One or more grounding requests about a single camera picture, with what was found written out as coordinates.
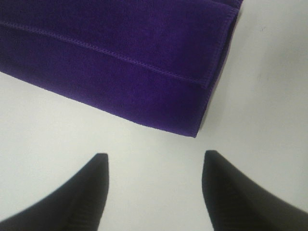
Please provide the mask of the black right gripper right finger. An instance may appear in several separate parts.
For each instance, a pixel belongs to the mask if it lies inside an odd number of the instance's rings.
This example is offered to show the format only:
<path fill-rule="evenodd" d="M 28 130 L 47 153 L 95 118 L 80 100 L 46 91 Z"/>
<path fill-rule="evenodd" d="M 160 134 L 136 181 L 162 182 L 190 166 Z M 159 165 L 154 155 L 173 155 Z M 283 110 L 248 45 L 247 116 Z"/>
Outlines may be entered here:
<path fill-rule="evenodd" d="M 306 231 L 307 212 L 260 187 L 219 152 L 205 152 L 205 205 L 216 231 Z"/>

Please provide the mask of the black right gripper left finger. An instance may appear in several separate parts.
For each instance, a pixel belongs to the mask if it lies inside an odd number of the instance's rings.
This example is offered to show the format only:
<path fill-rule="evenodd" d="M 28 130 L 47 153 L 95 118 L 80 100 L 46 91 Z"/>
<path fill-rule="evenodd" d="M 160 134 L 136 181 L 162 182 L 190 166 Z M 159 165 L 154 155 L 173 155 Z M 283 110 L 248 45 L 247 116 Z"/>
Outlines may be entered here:
<path fill-rule="evenodd" d="M 109 189 L 107 154 L 96 154 L 71 179 L 31 207 L 1 221 L 2 231 L 96 231 Z"/>

